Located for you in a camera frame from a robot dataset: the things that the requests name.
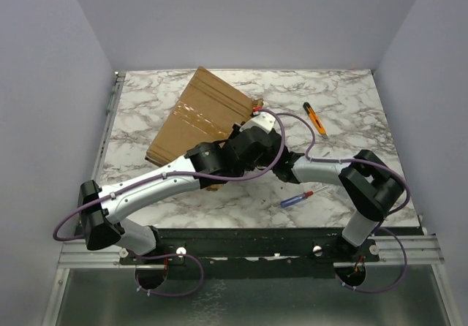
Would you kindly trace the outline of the brown cardboard express box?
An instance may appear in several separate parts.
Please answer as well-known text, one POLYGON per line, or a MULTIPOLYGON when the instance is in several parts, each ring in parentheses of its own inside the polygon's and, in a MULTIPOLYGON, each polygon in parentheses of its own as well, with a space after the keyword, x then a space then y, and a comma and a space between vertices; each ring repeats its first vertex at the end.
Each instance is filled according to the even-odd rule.
POLYGON ((202 142, 226 139, 234 124, 250 119, 263 99, 252 99, 198 67, 146 151, 146 161, 162 167, 202 142))

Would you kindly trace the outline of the orange black utility knife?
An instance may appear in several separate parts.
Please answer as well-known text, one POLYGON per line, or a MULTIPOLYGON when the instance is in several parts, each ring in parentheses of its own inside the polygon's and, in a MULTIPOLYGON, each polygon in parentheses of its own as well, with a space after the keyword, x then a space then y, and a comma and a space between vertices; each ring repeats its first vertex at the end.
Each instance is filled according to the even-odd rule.
POLYGON ((306 111, 308 117, 311 119, 311 122, 315 126, 315 128, 318 131, 319 135, 323 139, 327 140, 328 139, 327 132, 326 132, 324 126, 322 125, 322 122, 319 119, 318 115, 313 110, 312 106, 308 102, 304 102, 303 103, 303 109, 306 111))

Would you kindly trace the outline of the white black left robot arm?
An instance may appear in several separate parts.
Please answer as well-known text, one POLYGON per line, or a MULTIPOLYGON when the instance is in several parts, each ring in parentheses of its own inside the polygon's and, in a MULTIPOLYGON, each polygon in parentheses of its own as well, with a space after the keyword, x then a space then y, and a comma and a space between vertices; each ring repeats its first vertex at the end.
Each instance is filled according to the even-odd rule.
POLYGON ((256 167, 270 170, 284 150, 284 135, 260 126, 237 130, 227 140, 200 143, 171 163, 120 184, 81 184, 78 205, 86 247, 112 245, 130 250, 151 264, 161 256, 156 233, 131 220, 136 211, 160 200, 214 184, 245 180, 256 167))

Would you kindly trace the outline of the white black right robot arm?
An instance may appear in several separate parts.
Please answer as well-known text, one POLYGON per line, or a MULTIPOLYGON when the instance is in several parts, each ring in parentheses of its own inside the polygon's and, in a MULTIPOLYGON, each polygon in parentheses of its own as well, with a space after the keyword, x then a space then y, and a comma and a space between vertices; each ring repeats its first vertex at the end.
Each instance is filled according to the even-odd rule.
POLYGON ((286 183, 325 183, 346 191, 355 212, 336 242, 336 253, 345 261, 361 254, 362 244, 407 190, 404 179, 369 150, 348 159, 308 158, 288 151, 273 173, 286 183))

